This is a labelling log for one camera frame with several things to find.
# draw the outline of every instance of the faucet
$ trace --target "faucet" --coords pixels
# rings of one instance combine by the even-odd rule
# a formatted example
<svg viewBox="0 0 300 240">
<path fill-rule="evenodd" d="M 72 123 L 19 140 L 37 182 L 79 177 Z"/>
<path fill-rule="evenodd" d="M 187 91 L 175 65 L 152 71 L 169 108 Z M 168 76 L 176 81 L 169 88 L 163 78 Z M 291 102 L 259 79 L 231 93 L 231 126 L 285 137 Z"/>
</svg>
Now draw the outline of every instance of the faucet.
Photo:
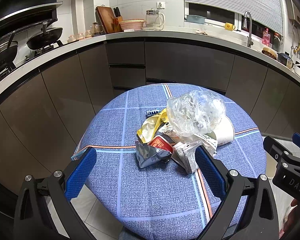
<svg viewBox="0 0 300 240">
<path fill-rule="evenodd" d="M 243 25 L 242 25 L 242 28 L 243 29 L 248 29 L 247 28 L 247 15 L 249 14 L 249 37 L 248 37 L 248 42 L 247 42 L 247 47 L 248 48 L 251 48 L 251 45 L 253 45 L 253 41 L 251 39 L 251 33 L 252 33 L 252 18 L 251 18 L 251 14 L 250 12 L 246 11 L 244 13 L 244 21 L 243 21 Z"/>
</svg>

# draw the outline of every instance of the crumpled plastic bag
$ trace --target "crumpled plastic bag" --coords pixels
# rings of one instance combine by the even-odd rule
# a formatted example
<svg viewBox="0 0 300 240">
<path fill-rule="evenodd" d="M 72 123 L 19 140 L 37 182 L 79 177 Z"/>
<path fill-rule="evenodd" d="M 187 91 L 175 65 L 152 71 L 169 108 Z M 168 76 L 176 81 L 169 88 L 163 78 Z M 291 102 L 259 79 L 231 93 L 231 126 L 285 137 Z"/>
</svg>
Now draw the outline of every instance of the crumpled plastic bag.
<svg viewBox="0 0 300 240">
<path fill-rule="evenodd" d="M 192 90 L 167 101 L 169 122 L 184 137 L 212 132 L 224 115 L 225 103 L 212 91 Z"/>
<path fill-rule="evenodd" d="M 167 162 L 171 158 L 172 153 L 164 149 L 153 147 L 146 143 L 139 143 L 137 141 L 136 155 L 139 162 L 139 167 L 145 168 L 159 161 Z"/>
</svg>

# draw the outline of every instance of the yellow snack wrapper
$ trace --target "yellow snack wrapper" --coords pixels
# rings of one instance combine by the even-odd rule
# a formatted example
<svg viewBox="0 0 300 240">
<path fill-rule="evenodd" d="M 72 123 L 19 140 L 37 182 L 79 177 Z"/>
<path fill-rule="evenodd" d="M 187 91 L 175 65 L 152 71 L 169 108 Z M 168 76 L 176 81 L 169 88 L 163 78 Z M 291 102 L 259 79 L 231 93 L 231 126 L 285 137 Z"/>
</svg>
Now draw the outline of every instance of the yellow snack wrapper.
<svg viewBox="0 0 300 240">
<path fill-rule="evenodd" d="M 167 109 L 163 109 L 160 113 L 148 117 L 137 131 L 138 137 L 143 143 L 148 143 L 154 138 L 154 134 L 162 122 L 168 122 Z"/>
</svg>

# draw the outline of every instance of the yellow mug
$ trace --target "yellow mug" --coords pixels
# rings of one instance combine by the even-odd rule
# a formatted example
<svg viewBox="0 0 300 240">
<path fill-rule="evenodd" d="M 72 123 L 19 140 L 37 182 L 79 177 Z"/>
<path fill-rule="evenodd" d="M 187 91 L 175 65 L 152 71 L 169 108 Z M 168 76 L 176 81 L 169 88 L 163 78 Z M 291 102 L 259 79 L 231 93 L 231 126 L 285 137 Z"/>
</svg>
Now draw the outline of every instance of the yellow mug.
<svg viewBox="0 0 300 240">
<path fill-rule="evenodd" d="M 235 29 L 235 25 L 231 24 L 231 23 L 226 23 L 225 24 L 225 29 L 228 31 L 233 31 Z"/>
</svg>

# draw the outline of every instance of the electrical outlet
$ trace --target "electrical outlet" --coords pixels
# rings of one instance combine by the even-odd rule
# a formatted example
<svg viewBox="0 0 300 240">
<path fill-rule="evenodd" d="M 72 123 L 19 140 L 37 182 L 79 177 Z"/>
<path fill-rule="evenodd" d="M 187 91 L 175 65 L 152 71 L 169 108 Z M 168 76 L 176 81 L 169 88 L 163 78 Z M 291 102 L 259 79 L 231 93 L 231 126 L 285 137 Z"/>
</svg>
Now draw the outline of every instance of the electrical outlet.
<svg viewBox="0 0 300 240">
<path fill-rule="evenodd" d="M 157 9 L 164 9 L 166 7 L 165 2 L 157 2 Z"/>
</svg>

